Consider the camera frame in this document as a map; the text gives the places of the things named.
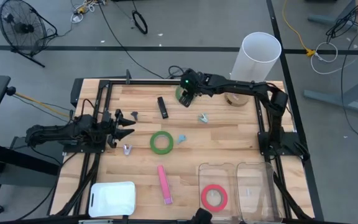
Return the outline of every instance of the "white paper tube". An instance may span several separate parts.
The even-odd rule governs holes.
[[[263,32],[249,34],[242,45],[230,79],[262,82],[281,54],[281,45],[272,35]]]

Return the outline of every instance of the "red tape roll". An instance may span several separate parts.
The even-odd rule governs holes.
[[[221,197],[223,199],[222,199],[222,202],[218,206],[213,206],[208,203],[208,201],[206,199],[206,195],[210,190],[217,190],[221,194]],[[201,193],[201,202],[203,203],[204,207],[206,209],[208,209],[210,212],[220,212],[227,205],[227,193],[223,189],[223,187],[221,187],[220,185],[210,184],[203,189],[203,191]]]

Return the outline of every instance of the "pink marker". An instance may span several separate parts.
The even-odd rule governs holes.
[[[162,190],[162,196],[164,197],[164,202],[166,205],[172,204],[172,196],[171,192],[169,191],[169,185],[167,176],[165,175],[165,170],[162,165],[159,165],[157,167],[158,176],[160,177],[160,184],[161,184],[161,190]]]

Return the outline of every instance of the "green tape roll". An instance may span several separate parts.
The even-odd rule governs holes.
[[[158,149],[157,147],[155,147],[155,144],[154,144],[155,138],[157,138],[159,136],[166,136],[169,140],[169,144],[165,149]],[[159,154],[159,155],[164,155],[164,154],[169,153],[173,149],[172,135],[166,131],[158,131],[158,132],[154,133],[153,136],[150,138],[150,147],[152,148],[153,152],[155,152],[156,154]]]

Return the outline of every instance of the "yellow cable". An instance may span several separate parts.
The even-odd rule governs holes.
[[[24,98],[24,99],[26,99],[26,100],[33,101],[34,103],[38,103],[39,105],[43,106],[44,108],[46,108],[46,109],[48,109],[48,110],[50,110],[50,111],[52,111],[52,112],[55,112],[56,114],[65,116],[65,117],[67,117],[67,118],[70,118],[70,116],[68,116],[67,114],[62,113],[62,112],[59,112],[59,111],[57,111],[57,110],[51,108],[50,106],[45,105],[45,104],[43,104],[43,103],[41,103],[41,102],[39,102],[39,101],[37,101],[37,100],[31,98],[31,97],[25,96],[25,95],[20,94],[20,93],[15,93],[15,95],[18,96],[18,97]]]
[[[311,57],[311,56],[314,55],[314,53],[316,53],[316,51],[315,51],[315,50],[311,50],[311,49],[307,48],[307,47],[304,45],[304,43],[303,43],[303,41],[302,41],[301,35],[298,33],[298,31],[296,31],[294,28],[292,28],[292,26],[288,23],[287,19],[285,18],[285,8],[286,8],[286,6],[287,6],[287,1],[288,1],[288,0],[285,0],[284,6],[283,6],[283,11],[282,11],[282,12],[283,12],[284,21],[285,21],[285,23],[287,24],[287,26],[288,26],[293,32],[295,32],[296,34],[298,34],[299,40],[301,41],[301,45],[302,45],[302,47],[306,50],[306,55],[309,56],[309,57]]]

